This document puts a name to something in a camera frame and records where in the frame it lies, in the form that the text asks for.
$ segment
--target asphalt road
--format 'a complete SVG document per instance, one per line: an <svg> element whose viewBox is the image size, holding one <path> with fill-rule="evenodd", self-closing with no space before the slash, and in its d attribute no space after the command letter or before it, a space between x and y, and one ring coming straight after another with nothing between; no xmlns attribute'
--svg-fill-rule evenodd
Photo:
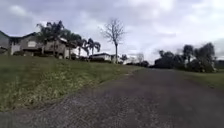
<svg viewBox="0 0 224 128"><path fill-rule="evenodd" d="M32 110L0 113L0 128L224 128L224 92L180 72L140 70Z"/></svg>

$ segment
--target sky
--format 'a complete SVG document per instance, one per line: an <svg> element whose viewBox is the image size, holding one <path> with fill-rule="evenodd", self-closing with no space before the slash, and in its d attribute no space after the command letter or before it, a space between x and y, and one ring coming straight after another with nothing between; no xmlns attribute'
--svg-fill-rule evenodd
<svg viewBox="0 0 224 128"><path fill-rule="evenodd" d="M0 0L0 30L11 36L38 31L37 23L63 21L66 28L114 53L101 28L112 18L125 27L119 54L143 53L153 62L158 50L181 51L214 42L224 58L224 0Z"/></svg>

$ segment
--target grassy slope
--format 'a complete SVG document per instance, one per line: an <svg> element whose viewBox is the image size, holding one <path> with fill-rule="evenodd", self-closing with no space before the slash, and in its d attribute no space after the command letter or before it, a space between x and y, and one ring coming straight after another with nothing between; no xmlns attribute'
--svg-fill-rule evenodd
<svg viewBox="0 0 224 128"><path fill-rule="evenodd" d="M210 87L224 90L224 70L218 73L187 73L195 80L204 83Z"/></svg>
<svg viewBox="0 0 224 128"><path fill-rule="evenodd" d="M60 98L133 67L49 58L0 56L0 111Z"/></svg>

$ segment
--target window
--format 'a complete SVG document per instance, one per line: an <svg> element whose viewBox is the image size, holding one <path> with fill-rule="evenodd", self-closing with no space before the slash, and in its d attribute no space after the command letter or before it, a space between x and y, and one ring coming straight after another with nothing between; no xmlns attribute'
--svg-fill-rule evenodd
<svg viewBox="0 0 224 128"><path fill-rule="evenodd" d="M28 42L28 47L35 47L36 46L36 42L35 41L29 41Z"/></svg>

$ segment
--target bush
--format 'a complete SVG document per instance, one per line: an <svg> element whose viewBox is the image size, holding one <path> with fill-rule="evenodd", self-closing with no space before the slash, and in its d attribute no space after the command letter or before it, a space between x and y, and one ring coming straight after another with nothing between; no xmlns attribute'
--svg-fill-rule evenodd
<svg viewBox="0 0 224 128"><path fill-rule="evenodd" d="M25 52L24 51L16 51L13 53L14 56L24 56Z"/></svg>
<svg viewBox="0 0 224 128"><path fill-rule="evenodd" d="M188 71L193 72L214 72L214 68L212 67L211 63L209 63L207 60L193 60L187 65Z"/></svg>

